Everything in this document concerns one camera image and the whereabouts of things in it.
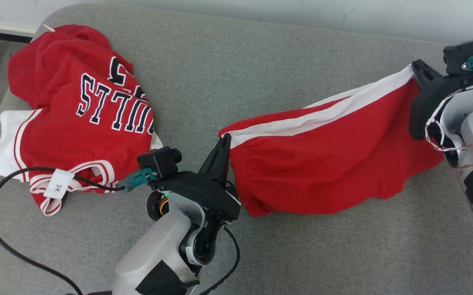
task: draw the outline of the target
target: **red jersey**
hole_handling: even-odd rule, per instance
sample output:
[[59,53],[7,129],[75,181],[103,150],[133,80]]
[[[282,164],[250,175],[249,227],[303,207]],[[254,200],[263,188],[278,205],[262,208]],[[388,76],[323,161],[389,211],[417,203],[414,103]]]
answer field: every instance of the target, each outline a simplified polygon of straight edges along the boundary
[[[45,32],[14,54],[10,91],[31,111],[4,111],[0,175],[33,166],[59,168],[114,187],[138,168],[136,157],[160,148],[153,111],[133,65],[111,49],[104,35],[67,25]],[[32,196],[46,216],[61,200],[43,196],[51,173],[25,172]],[[96,191],[73,179],[69,191]]]
[[231,166],[252,216],[271,211],[336,213],[402,191],[410,176],[443,160],[412,140],[418,94],[411,67],[306,108],[234,123]]

